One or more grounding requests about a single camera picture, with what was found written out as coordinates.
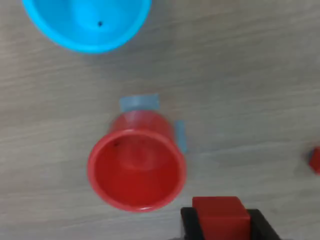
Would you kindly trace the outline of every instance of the cup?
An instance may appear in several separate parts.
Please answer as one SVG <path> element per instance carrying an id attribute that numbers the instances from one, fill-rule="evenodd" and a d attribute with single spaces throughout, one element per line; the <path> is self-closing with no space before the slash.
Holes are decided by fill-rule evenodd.
<path id="1" fill-rule="evenodd" d="M 129 41 L 152 0 L 22 0 L 37 28 L 67 49 L 101 54 Z"/>
<path id="2" fill-rule="evenodd" d="M 170 203 L 186 181 L 173 126 L 152 110 L 122 113 L 92 149 L 87 165 L 95 192 L 125 211 L 149 212 Z"/>

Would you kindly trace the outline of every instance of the blue bowl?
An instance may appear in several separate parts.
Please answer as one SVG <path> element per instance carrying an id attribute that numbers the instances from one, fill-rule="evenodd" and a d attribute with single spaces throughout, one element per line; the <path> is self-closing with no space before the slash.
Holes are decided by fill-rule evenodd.
<path id="1" fill-rule="evenodd" d="M 100 54 L 129 41 L 146 20 L 152 0 L 22 0 L 33 23 L 53 42 Z"/>

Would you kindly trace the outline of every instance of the wooden table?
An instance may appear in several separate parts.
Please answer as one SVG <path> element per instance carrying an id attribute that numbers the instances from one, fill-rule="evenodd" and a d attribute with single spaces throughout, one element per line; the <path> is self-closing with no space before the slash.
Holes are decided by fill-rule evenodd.
<path id="1" fill-rule="evenodd" d="M 284 239 L 320 236 L 319 0 L 154 0 L 105 55 L 62 49 L 19 0 L 0 3 L 0 239 L 166 240 L 192 196 L 239 196 Z M 122 96 L 159 93 L 185 120 L 187 183 L 131 214 L 92 191 L 87 157 Z"/>

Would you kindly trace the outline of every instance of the red plastic container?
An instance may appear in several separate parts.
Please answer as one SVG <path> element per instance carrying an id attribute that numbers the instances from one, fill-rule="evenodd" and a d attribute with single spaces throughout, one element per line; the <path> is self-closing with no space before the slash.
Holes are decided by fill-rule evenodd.
<path id="1" fill-rule="evenodd" d="M 148 212 L 170 203 L 186 180 L 186 163 L 172 125 L 151 110 L 121 114 L 93 148 L 88 178 L 110 205 Z"/>

